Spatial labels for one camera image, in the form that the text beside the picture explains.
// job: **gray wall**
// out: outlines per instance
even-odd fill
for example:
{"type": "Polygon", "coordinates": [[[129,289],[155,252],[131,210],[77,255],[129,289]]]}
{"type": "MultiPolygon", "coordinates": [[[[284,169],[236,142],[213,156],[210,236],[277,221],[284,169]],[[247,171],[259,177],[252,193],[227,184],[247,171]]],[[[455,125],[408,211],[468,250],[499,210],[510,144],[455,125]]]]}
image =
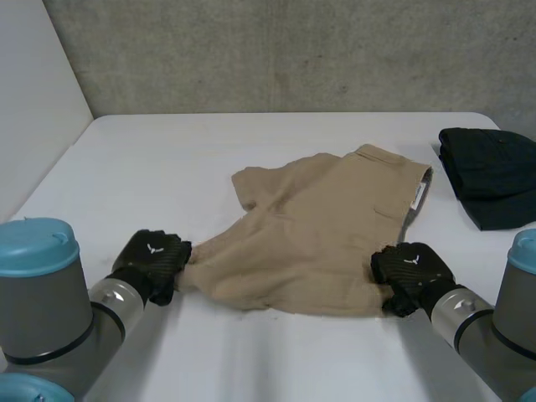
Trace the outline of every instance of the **gray wall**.
{"type": "Polygon", "coordinates": [[[95,117],[477,111],[536,132],[534,0],[44,0],[95,117]]]}

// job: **white wall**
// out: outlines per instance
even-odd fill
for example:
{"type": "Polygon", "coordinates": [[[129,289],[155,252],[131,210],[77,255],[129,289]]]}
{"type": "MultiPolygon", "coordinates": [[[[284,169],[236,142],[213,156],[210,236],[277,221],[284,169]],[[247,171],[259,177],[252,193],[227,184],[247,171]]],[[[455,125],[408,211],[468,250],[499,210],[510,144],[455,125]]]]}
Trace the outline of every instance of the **white wall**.
{"type": "Polygon", "coordinates": [[[0,222],[93,117],[40,0],[0,1],[0,222]]]}

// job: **silver metal cylinder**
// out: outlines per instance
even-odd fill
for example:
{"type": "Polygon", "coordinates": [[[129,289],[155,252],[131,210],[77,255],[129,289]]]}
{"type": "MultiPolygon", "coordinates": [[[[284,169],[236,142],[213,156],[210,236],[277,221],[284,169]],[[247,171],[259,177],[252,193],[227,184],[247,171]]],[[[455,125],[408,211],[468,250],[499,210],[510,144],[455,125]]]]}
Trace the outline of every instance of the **silver metal cylinder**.
{"type": "Polygon", "coordinates": [[[136,326],[143,314],[143,300],[131,285],[105,278],[90,289],[90,301],[112,311],[121,320],[125,335],[136,326]]]}
{"type": "Polygon", "coordinates": [[[479,312],[491,311],[493,307],[475,292],[466,288],[446,293],[435,304],[431,321],[434,329],[457,349],[456,334],[463,323],[479,312]]]}
{"type": "Polygon", "coordinates": [[[536,353],[536,275],[507,264],[493,324],[509,341],[536,353]]]}

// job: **concrete wall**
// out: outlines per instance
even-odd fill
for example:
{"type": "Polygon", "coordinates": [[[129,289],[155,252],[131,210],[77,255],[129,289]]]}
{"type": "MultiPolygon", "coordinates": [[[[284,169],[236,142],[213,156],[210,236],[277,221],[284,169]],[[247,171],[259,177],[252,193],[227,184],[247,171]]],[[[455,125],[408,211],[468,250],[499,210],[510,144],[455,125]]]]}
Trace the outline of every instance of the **concrete wall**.
{"type": "Polygon", "coordinates": [[[477,111],[536,132],[534,0],[45,0],[90,108],[477,111]]]}
{"type": "Polygon", "coordinates": [[[41,1],[0,1],[0,223],[92,120],[41,1]]]}

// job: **white table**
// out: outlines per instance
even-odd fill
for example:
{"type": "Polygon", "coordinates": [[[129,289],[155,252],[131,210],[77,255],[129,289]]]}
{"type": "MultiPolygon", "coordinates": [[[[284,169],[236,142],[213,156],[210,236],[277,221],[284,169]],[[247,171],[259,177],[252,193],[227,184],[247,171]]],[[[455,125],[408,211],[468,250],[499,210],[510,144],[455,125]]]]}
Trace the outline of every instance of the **white table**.
{"type": "MultiPolygon", "coordinates": [[[[474,113],[107,116],[94,121],[14,218],[75,229],[87,285],[107,275],[138,229],[194,243],[244,212],[230,176],[365,142],[435,170],[407,240],[424,241],[459,282],[495,302],[514,231],[480,232],[456,201],[434,149],[440,129],[497,128],[474,113]]],[[[93,389],[97,400],[184,402],[498,400],[433,332],[400,320],[239,312],[203,295],[149,305],[93,389]]]]}

